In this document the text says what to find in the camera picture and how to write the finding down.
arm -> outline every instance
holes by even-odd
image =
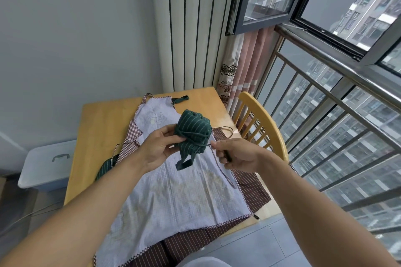
[[[372,234],[271,151],[241,138],[212,147],[226,168],[259,173],[312,266],[398,266]]]
[[[134,153],[28,235],[1,261],[8,266],[86,266],[142,175],[178,151],[175,125],[153,131]]]

right hand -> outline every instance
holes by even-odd
[[[236,169],[243,172],[260,172],[265,164],[265,156],[268,150],[243,138],[231,138],[227,140],[211,141],[212,148],[216,149],[216,155],[226,169]],[[223,150],[227,150],[232,162],[227,162]]]

curtain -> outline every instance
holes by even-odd
[[[231,117],[239,108],[241,92],[254,94],[266,68],[266,54],[272,42],[274,26],[230,36],[221,65],[217,92]]]

chair backrest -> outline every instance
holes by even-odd
[[[236,125],[241,113],[243,112],[243,108],[245,106],[248,108],[245,116],[238,125],[238,131],[241,131],[242,127],[245,124],[245,121],[247,120],[249,115],[253,113],[253,118],[248,124],[247,128],[242,132],[241,137],[245,138],[253,124],[256,122],[256,120],[258,120],[259,125],[255,129],[255,131],[253,131],[252,134],[248,137],[248,141],[252,141],[256,134],[260,132],[261,136],[257,140],[255,140],[255,143],[259,144],[263,139],[267,137],[268,142],[266,145],[263,146],[263,148],[272,148],[274,153],[276,153],[282,160],[288,162],[288,153],[286,144],[283,140],[283,136],[281,135],[280,130],[278,130],[276,123],[273,121],[269,113],[248,92],[241,92],[238,99],[241,101],[241,106],[238,110],[237,115],[234,118],[234,123]]]

wooden table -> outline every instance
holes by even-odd
[[[212,127],[232,127],[234,129],[233,137],[241,137],[213,87],[155,96],[166,95],[172,97],[188,95],[190,97],[189,100],[176,105],[178,113],[182,113],[185,109],[202,113],[210,119]],[[93,183],[100,166],[112,156],[116,144],[124,141],[129,121],[133,118],[141,101],[142,97],[137,97],[110,102],[89,103],[83,106],[64,204],[67,204]],[[260,217],[260,220],[263,220],[278,213],[280,213],[280,210],[275,201],[272,200],[256,214]],[[257,222],[258,220],[251,217],[224,235]]]

